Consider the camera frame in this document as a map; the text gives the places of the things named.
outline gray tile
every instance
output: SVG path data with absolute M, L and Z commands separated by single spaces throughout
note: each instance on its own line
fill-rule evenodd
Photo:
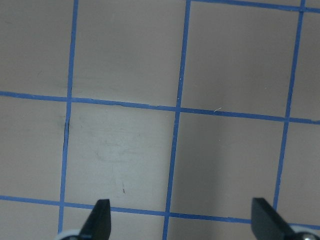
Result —
M 63 229 L 79 229 L 90 213 L 88 209 L 66 207 L 64 209 Z M 111 212 L 110 240 L 161 240 L 164 217 Z
M 284 116 L 298 13 L 192 2 L 182 105 Z
M 320 120 L 320 14 L 305 13 L 292 95 L 291 117 Z
M 262 3 L 262 4 L 288 5 L 288 6 L 300 6 L 300 0 L 248 0 L 246 2 Z
M 319 0 L 306 0 L 305 6 L 308 8 L 320 8 L 320 1 Z
M 0 200 L 0 233 L 4 240 L 55 238 L 59 207 Z
M 209 220 L 170 218 L 168 240 L 255 240 L 250 225 Z
M 290 123 L 278 210 L 298 224 L 318 225 L 320 126 Z
M 171 211 L 249 219 L 252 197 L 272 202 L 283 123 L 182 114 Z
M 184 0 L 79 4 L 73 95 L 176 105 Z
M 0 195 L 59 200 L 66 104 L 0 97 Z
M 1 91 L 66 96 L 72 4 L 1 1 Z
M 174 112 L 73 104 L 66 201 L 163 211 Z

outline blue grid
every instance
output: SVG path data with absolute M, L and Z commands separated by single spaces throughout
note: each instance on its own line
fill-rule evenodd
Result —
M 236 6 L 248 6 L 248 7 L 266 8 L 266 9 L 277 9 L 277 10 L 281 10 L 281 11 L 299 12 L 296 37 L 295 37 L 293 60 L 292 60 L 292 67 L 291 67 L 291 76 L 290 76 L 290 83 L 289 83 L 289 89 L 288 89 L 288 97 L 287 97 L 287 102 L 286 102 L 285 117 L 262 115 L 262 114 L 251 114 L 251 113 L 229 112 L 229 111 L 213 111 L 213 110 L 181 107 L 186 54 L 187 54 L 187 39 L 188 39 L 188 30 L 189 30 L 191 1 L 206 2 L 206 3 L 213 3 L 213 4 L 220 3 L 220 4 L 228 4 L 228 5 L 236 5 Z M 297 62 L 298 62 L 299 46 L 300 46 L 300 38 L 301 38 L 304 13 L 320 13 L 320 8 L 305 7 L 305 4 L 306 4 L 306 0 L 301 0 L 300 6 L 287 6 L 287 5 L 268 4 L 268 3 L 238 1 L 238 0 L 186 0 L 185 17 L 184 17 L 184 30 L 183 30 L 183 40 L 182 40 L 182 52 L 181 52 L 181 62 L 180 62 L 180 72 L 179 72 L 179 82 L 178 82 L 176 106 L 162 106 L 162 105 L 154 106 L 154 105 L 134 103 L 134 102 L 121 102 L 121 101 L 100 100 L 100 99 L 92 99 L 92 98 L 72 97 L 74 57 L 75 57 L 75 46 L 76 46 L 76 30 L 77 30 L 77 16 L 78 16 L 78 5 L 79 5 L 79 0 L 74 0 L 73 13 L 72 13 L 72 27 L 71 27 L 71 43 L 70 43 L 70 50 L 69 50 L 67 97 L 32 95 L 32 94 L 26 94 L 26 93 L 0 91 L 0 96 L 7 96 L 7 97 L 19 98 L 19 99 L 55 101 L 55 102 L 65 102 L 66 103 L 64 142 L 63 142 L 63 152 L 62 152 L 60 199 L 59 199 L 59 201 L 52 201 L 52 200 L 42 200 L 42 199 L 34 199 L 34 198 L 0 195 L 0 200 L 58 206 L 59 207 L 58 232 L 62 231 L 62 229 L 63 229 L 64 207 L 80 208 L 80 209 L 92 209 L 93 208 L 93 205 L 89 205 L 89 204 L 65 202 L 67 159 L 68 159 L 68 140 L 69 140 L 69 122 L 70 122 L 70 117 L 71 117 L 72 103 L 86 103 L 86 104 L 98 104 L 98 105 L 108 105 L 108 106 L 116 105 L 116 106 L 123 106 L 123 107 L 128 107 L 128 108 L 150 109 L 150 110 L 175 112 L 175 121 L 174 121 L 174 128 L 173 128 L 171 159 L 170 159 L 170 168 L 169 168 L 169 176 L 168 176 L 168 188 L 167 188 L 165 211 L 153 211 L 153 210 L 132 209 L 132 208 L 123 208 L 123 207 L 111 207 L 111 211 L 113 211 L 113 212 L 163 216 L 164 217 L 163 235 L 162 235 L 163 240 L 167 239 L 170 217 L 171 218 L 182 218 L 182 219 L 219 221 L 219 222 L 228 222 L 228 223 L 242 223 L 242 224 L 250 224 L 251 223 L 250 219 L 244 219 L 244 218 L 195 215 L 195 214 L 184 214 L 184 213 L 170 212 L 180 113 L 191 113 L 191 114 L 224 116 L 224 117 L 231 117 L 231 118 L 247 118 L 247 119 L 259 119 L 259 120 L 283 122 L 284 124 L 283 124 L 281 149 L 280 149 L 280 156 L 279 156 L 279 162 L 278 162 L 276 186 L 275 186 L 275 192 L 274 192 L 274 198 L 273 198 L 273 207 L 275 209 L 277 209 L 289 124 L 290 123 L 302 123 L 302 124 L 320 125 L 320 120 L 314 121 L 311 119 L 290 117 L 292 94 L 293 94 L 293 89 L 294 89 L 294 84 L 295 84 L 295 73 L 296 73 L 296 67 L 297 67 Z M 320 230 L 320 225 L 299 224 L 299 223 L 291 223 L 291 224 L 311 228 L 314 230 Z

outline tile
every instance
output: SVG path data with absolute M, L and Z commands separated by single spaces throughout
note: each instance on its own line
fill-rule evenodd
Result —
M 249 219 L 253 197 L 273 201 L 283 123 L 180 116 L 171 212 Z
M 90 210 L 88 209 L 66 207 L 64 209 L 63 229 L 80 229 L 89 214 Z M 110 240 L 161 240 L 163 225 L 163 216 L 113 211 L 111 212 Z
M 288 5 L 288 6 L 300 6 L 300 0 L 249 0 L 249 1 L 246 1 L 246 2 L 262 3 L 262 4 Z
M 174 112 L 73 104 L 66 201 L 163 211 Z
M 320 8 L 320 1 L 319 0 L 306 0 L 305 6 L 308 8 Z
M 175 106 L 184 0 L 79 4 L 73 96 Z
M 255 240 L 250 224 L 171 217 L 168 240 Z
M 35 240 L 55 238 L 59 207 L 0 200 L 1 239 Z
M 278 211 L 290 223 L 319 225 L 320 126 L 290 123 Z
M 182 106 L 284 116 L 298 13 L 192 2 Z
M 295 82 L 291 117 L 320 120 L 320 14 L 305 13 Z
M 60 199 L 66 104 L 0 97 L 0 195 Z
M 73 1 L 2 0 L 0 90 L 66 96 Z

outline scratch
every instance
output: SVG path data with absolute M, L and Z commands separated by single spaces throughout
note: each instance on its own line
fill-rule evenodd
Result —
M 222 109 L 222 107 L 219 107 L 218 109 L 214 110 L 213 112 L 215 113 L 216 111 L 218 111 L 218 110 L 220 110 L 220 109 Z

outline floor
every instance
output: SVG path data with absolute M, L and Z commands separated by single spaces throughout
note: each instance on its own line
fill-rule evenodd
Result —
M 252 197 L 320 230 L 319 0 L 2 0 L 0 232 L 255 239 Z

